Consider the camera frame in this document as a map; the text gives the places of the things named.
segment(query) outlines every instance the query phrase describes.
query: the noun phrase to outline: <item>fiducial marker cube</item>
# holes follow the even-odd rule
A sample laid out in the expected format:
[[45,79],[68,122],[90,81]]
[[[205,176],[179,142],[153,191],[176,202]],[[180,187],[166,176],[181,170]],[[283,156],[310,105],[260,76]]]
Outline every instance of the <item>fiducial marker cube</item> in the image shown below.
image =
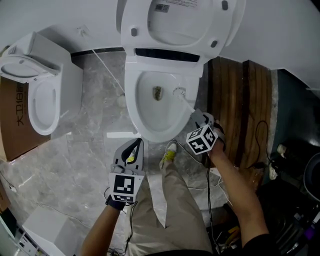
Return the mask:
[[186,136],[186,143],[196,155],[210,151],[218,139],[218,135],[212,131],[209,124],[196,129]]

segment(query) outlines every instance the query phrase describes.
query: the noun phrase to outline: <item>cardboard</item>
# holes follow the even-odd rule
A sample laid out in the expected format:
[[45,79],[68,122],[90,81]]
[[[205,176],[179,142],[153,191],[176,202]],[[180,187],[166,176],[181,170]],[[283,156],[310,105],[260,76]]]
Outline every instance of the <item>cardboard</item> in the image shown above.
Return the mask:
[[10,205],[9,198],[6,194],[5,188],[0,181],[0,214],[2,214]]
[[49,139],[30,123],[28,84],[0,77],[0,159],[10,162]]

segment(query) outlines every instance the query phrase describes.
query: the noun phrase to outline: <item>black baseboard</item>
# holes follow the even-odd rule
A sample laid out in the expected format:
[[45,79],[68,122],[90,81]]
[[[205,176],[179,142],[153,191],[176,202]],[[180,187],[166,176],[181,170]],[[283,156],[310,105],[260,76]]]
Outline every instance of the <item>black baseboard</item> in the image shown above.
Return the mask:
[[[122,47],[94,49],[94,51],[97,54],[110,53],[110,52],[123,52],[124,50],[125,49],[123,49]],[[88,54],[94,54],[94,52],[92,50],[79,51],[79,52],[71,53],[71,57],[78,57],[78,56],[83,56]]]

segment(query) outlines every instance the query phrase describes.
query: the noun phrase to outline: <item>floor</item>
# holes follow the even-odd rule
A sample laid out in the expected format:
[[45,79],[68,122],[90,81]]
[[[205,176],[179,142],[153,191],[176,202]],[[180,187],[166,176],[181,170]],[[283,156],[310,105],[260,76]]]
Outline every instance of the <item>floor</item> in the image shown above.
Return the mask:
[[[119,51],[99,55],[124,86],[126,54]],[[115,150],[127,141],[107,138],[106,133],[130,132],[135,128],[126,106],[119,100],[121,89],[97,57],[92,54],[78,56],[73,58],[73,62],[84,70],[79,115],[62,124],[52,135],[51,141],[11,163],[0,163],[0,170],[17,189],[16,193],[11,191],[1,177],[11,201],[10,210],[19,224],[23,224],[38,205],[59,211],[68,215],[76,225],[81,244],[105,207],[104,192],[109,186],[108,173]],[[207,86],[208,69],[205,67],[196,101],[196,107],[202,111],[207,108]],[[189,121],[176,139],[185,145],[186,134],[194,129]],[[154,209],[164,224],[167,206],[158,163],[164,154],[166,143],[144,141],[144,147],[144,170],[148,176]],[[208,226],[206,169],[181,149],[175,162]],[[212,175],[211,184],[216,184],[218,179]],[[221,207],[226,201],[219,187],[211,189],[214,208]],[[111,248],[124,247],[125,217],[124,213],[120,214]]]

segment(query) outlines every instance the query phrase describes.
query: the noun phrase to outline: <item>toilet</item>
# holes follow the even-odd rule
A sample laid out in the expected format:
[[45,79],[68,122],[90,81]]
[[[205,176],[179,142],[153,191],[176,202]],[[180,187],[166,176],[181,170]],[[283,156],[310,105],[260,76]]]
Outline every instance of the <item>toilet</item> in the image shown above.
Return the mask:
[[52,134],[80,111],[83,70],[72,63],[67,50],[36,32],[2,54],[0,76],[29,84],[29,119],[41,135]]
[[118,0],[116,28],[126,52],[125,98],[132,123],[155,143],[177,136],[194,107],[204,64],[229,45],[246,0]]

